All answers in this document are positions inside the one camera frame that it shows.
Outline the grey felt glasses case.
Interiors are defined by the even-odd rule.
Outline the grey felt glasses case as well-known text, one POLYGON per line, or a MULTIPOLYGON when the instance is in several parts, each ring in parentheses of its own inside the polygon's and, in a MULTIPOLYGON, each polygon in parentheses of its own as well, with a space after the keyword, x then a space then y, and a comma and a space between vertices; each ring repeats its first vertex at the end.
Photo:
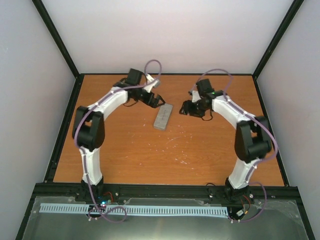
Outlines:
POLYGON ((155 121, 153 123, 153 127, 157 130, 165 131, 172 114, 173 105, 165 103, 160 106, 155 121))

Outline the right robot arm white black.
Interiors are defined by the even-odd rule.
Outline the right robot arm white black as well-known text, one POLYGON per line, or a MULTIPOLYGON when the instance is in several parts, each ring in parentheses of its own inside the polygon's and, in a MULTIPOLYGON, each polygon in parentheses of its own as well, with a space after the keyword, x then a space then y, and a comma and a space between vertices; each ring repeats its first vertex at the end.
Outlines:
POLYGON ((250 178, 258 164, 272 150, 272 135, 264 116, 246 112, 222 90, 216 91, 209 79, 199 80, 196 89, 191 90, 190 100, 183 102, 179 112, 182 115, 203 118, 206 111, 217 113, 235 129, 235 166, 226 178, 224 196, 235 202, 248 192, 250 178))

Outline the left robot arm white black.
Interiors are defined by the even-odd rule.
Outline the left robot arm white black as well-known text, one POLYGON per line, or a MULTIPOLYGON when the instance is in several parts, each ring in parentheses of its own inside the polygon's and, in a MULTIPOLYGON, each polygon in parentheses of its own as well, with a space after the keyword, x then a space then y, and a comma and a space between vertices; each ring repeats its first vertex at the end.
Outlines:
POLYGON ((72 138, 82 160, 81 184, 87 188, 86 195, 92 201, 99 201, 104 195, 100 148, 106 136, 105 120, 129 100, 142 102, 151 108, 164 105, 164 99, 152 92, 159 84, 158 77, 131 68, 127 77, 113 84, 109 92, 98 101, 76 109, 72 138))

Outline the metal front plate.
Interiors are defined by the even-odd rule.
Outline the metal front plate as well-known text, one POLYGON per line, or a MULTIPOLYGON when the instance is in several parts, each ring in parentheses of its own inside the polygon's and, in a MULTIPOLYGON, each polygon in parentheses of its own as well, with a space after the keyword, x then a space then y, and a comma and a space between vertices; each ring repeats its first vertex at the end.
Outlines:
MULTIPOLYGON (((294 200, 258 199, 241 209, 228 209, 228 217, 128 216, 40 213, 40 204, 85 204, 72 197, 38 197, 32 206, 24 240, 306 240, 294 200)), ((194 199, 132 198, 124 206, 211 206, 194 199)))

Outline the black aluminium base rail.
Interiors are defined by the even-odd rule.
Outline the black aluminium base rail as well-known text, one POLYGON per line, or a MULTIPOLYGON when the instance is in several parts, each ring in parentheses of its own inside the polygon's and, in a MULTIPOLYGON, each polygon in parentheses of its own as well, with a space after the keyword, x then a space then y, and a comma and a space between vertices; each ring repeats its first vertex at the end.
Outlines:
MULTIPOLYGON (((254 200, 263 200, 262 187, 251 186, 246 193, 228 199, 224 186, 213 185, 141 185, 141 184, 103 184, 93 190, 97 201, 113 199, 122 204, 131 198, 142 199, 195 199, 211 204, 235 204, 245 195, 253 195, 254 200)), ((78 202, 91 202, 89 188, 80 183, 37 183, 32 198, 36 197, 74 197, 78 202)))

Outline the black frame post right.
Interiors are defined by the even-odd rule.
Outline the black frame post right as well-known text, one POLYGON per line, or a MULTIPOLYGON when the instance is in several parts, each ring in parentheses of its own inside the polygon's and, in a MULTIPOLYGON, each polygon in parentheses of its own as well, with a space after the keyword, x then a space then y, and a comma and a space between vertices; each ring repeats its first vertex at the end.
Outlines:
POLYGON ((280 43, 282 37, 286 33, 299 9, 303 5, 304 0, 293 0, 290 7, 288 8, 286 14, 284 15, 280 25, 278 26, 276 32, 274 33, 270 43, 268 44, 266 50, 264 51, 257 67, 253 71, 252 78, 254 81, 257 81, 263 69, 267 65, 269 59, 271 58, 273 52, 280 43))

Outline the black frame post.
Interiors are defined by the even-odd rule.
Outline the black frame post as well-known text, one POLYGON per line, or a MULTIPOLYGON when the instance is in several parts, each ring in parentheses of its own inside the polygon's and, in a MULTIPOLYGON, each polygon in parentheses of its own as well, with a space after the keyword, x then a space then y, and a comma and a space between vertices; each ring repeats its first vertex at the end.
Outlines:
POLYGON ((45 24, 48 32, 50 33, 52 39, 54 40, 56 46, 58 47, 65 63, 67 64, 69 70, 71 71, 72 75, 75 79, 78 79, 80 76, 80 73, 69 53, 67 50, 67 47, 61 38, 50 14, 48 13, 44 3, 42 0, 32 0, 32 3, 34 7, 36 8, 38 14, 40 15, 43 23, 45 24))
POLYGON ((257 81, 263 69, 267 65, 269 59, 271 58, 273 52, 280 43, 282 37, 286 33, 299 9, 303 5, 304 0, 293 0, 290 7, 288 8, 286 14, 284 15, 280 25, 278 26, 276 32, 274 33, 270 43, 268 44, 266 50, 264 51, 257 67, 253 71, 252 78, 254 81, 257 81))

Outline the black frame post left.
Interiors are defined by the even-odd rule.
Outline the black frame post left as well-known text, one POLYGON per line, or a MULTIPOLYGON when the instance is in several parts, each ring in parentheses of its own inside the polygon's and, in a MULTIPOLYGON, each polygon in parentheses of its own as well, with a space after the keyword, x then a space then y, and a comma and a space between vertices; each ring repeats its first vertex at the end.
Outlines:
POLYGON ((67 64, 69 70, 71 71, 72 75, 75 79, 78 79, 80 76, 80 73, 69 53, 67 50, 67 47, 61 38, 50 14, 48 13, 44 3, 42 0, 32 0, 32 3, 34 7, 36 8, 38 14, 40 15, 43 23, 45 24, 48 32, 50 33, 52 39, 54 40, 56 46, 58 47, 65 63, 67 64))

